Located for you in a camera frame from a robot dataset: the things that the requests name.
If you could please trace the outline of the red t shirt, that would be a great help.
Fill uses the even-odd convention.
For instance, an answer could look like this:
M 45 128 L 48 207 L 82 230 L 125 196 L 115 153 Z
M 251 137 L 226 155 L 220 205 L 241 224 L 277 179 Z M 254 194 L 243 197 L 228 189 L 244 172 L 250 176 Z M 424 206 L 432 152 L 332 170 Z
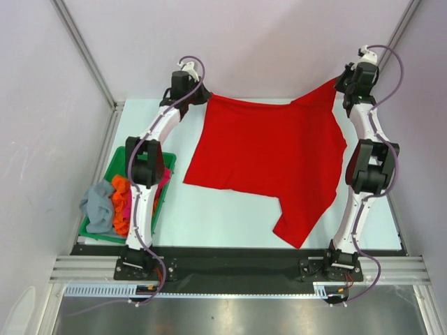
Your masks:
M 335 201 L 346 140 L 335 81 L 283 105 L 213 95 L 184 183 L 278 199 L 273 232 L 300 248 Z

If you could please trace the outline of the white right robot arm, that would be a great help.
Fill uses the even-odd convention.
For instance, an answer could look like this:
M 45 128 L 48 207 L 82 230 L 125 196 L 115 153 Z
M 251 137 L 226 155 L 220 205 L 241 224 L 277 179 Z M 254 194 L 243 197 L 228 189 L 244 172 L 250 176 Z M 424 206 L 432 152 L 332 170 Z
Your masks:
M 348 199 L 341 225 L 331 240 L 322 262 L 322 273 L 329 281 L 353 278 L 359 271 L 360 236 L 375 200 L 386 196 L 398 175 L 400 146 L 386 137 L 379 123 L 380 105 L 372 95 L 379 79 L 375 45 L 358 50 L 359 59 L 345 66 L 336 79 L 335 89 L 343 94 L 343 108 L 358 138 L 346 167 Z

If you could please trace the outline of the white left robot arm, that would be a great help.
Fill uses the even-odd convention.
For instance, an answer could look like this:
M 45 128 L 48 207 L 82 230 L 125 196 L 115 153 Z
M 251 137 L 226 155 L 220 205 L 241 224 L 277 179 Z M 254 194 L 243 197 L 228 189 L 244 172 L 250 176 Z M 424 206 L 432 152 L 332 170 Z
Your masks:
M 118 258 L 115 278 L 149 278 L 160 257 L 151 250 L 152 221 L 156 193 L 165 173 L 162 145 L 170 132 L 189 111 L 190 105 L 208 102 L 211 93 L 205 88 L 205 66 L 194 56 L 179 60 L 172 72 L 170 87 L 165 90 L 154 120 L 137 137 L 126 139 L 126 175 L 131 183 L 130 228 L 126 247 Z

